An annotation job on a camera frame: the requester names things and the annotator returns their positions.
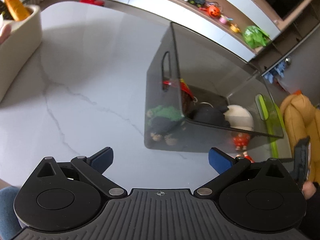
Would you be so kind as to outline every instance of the small yellow toy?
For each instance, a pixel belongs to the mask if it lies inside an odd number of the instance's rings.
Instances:
[[[235,33],[240,33],[240,29],[238,28],[237,24],[230,24],[230,29]]]
[[[4,2],[15,21],[23,21],[30,16],[20,0],[4,0]]]

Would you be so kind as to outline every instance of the pink toy cup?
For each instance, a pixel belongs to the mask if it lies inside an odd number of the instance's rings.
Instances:
[[[229,21],[226,17],[220,17],[219,18],[219,21],[222,23],[222,24],[227,24]]]

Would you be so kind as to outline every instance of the black plush toy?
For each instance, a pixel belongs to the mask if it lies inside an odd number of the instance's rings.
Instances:
[[[193,113],[193,120],[222,127],[230,127],[225,119],[224,113],[228,111],[227,106],[213,107],[209,103],[200,103],[200,106]]]

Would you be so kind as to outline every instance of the crosshair marking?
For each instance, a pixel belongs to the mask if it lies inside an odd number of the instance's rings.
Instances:
[[[163,195],[166,194],[166,193],[164,193],[163,191],[160,190],[160,191],[157,192],[156,194],[157,194],[158,196],[163,196]]]

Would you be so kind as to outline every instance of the white marble table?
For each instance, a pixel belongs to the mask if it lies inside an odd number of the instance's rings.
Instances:
[[[110,146],[104,173],[134,188],[190,188],[217,176],[208,154],[143,144],[146,71],[167,26],[62,2],[42,12],[43,42],[0,104],[0,178],[22,185],[45,156],[67,162]]]

